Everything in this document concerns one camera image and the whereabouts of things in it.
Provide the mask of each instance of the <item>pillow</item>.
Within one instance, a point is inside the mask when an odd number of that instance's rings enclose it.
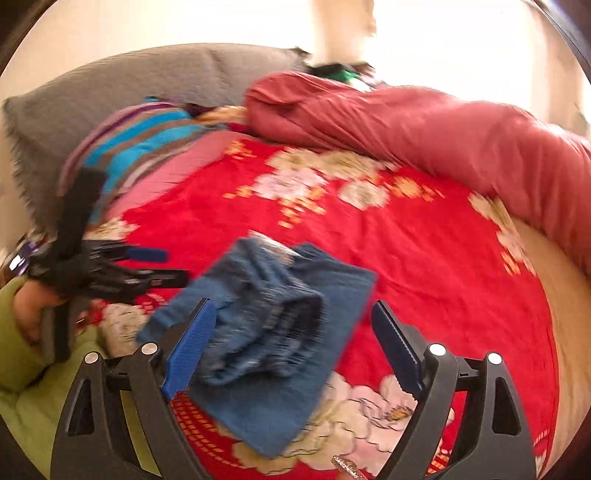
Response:
[[[60,172],[58,195],[72,185],[81,166],[106,171],[107,180],[92,217],[102,212],[165,160],[188,149],[193,141],[218,125],[205,128],[170,102],[146,101],[124,108],[102,122],[68,156]]]
[[[179,103],[240,105],[246,88],[261,76],[304,70],[303,55],[240,44],[149,48],[84,65],[7,99],[3,110],[14,176],[35,226],[55,232],[64,160],[108,115],[160,93]]]

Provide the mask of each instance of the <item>beige mattress edge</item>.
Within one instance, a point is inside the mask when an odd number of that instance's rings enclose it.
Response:
[[[546,473],[591,407],[591,283],[558,245],[525,222],[512,220],[548,299],[558,356],[558,418]]]

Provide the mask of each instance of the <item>bed sheet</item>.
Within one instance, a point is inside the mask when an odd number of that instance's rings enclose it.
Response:
[[[342,261],[378,272],[374,300],[388,301],[402,321],[415,324],[427,339],[464,356],[481,358],[491,350],[503,354],[536,439],[541,470],[556,423],[557,360],[544,291],[518,235],[508,227],[511,219],[456,182],[410,167],[364,171],[365,160],[356,163],[350,154],[328,155],[312,174],[347,177],[361,170],[366,180],[333,179],[295,200],[263,198],[301,188],[275,178],[273,167],[298,169],[314,160],[311,152],[284,150],[254,140],[233,141],[220,161],[159,199],[125,212],[124,221],[135,228],[128,241],[166,248],[168,266],[199,275],[237,237],[254,229],[287,245],[311,241]],[[300,176],[302,181],[318,182],[309,171]],[[133,316],[135,309],[146,317],[172,294],[155,291],[137,307],[109,306],[107,323],[120,318],[117,309],[124,310],[123,316]],[[124,335],[131,337],[133,331]],[[462,401],[459,395],[453,404],[458,417]],[[351,402],[358,406],[353,413]],[[370,404],[376,407],[362,408]],[[375,475],[408,421],[402,407],[400,388],[367,316],[336,366],[311,427],[277,459],[257,456],[186,396],[173,401],[201,461],[217,478],[230,479],[268,474],[284,480],[304,475],[329,479],[335,453],[349,455]],[[355,419],[368,428],[348,428]],[[430,472],[446,464],[458,424],[453,421],[444,432]]]

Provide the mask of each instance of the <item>robotic hand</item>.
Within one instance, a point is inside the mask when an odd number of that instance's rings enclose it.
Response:
[[[133,303],[149,288],[183,288],[189,282],[186,270],[132,270],[112,263],[127,258],[166,262],[167,253],[163,250],[118,241],[83,240],[105,179],[100,170],[80,169],[74,185],[63,197],[56,239],[30,258],[29,277],[70,299],[42,313],[41,349],[49,362],[70,358],[74,321],[87,310],[91,299]]]
[[[166,480],[207,480],[167,400],[187,388],[215,326],[216,309],[203,299],[190,318],[171,327],[162,342],[133,355],[105,360],[96,352],[80,366],[61,414],[51,479],[156,479],[138,464],[120,390],[132,391],[150,451]],[[515,385],[497,353],[483,360],[458,357],[401,323],[384,302],[372,326],[401,388],[417,408],[377,476],[423,480],[431,464],[456,391],[467,391],[460,431],[447,468],[429,479],[534,480],[532,440]],[[345,458],[335,458],[338,480],[363,480]]]

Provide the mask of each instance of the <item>human hand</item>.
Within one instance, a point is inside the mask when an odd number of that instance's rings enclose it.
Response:
[[[17,329],[30,345],[41,341],[41,311],[57,307],[66,299],[37,280],[27,280],[12,299],[12,311]]]

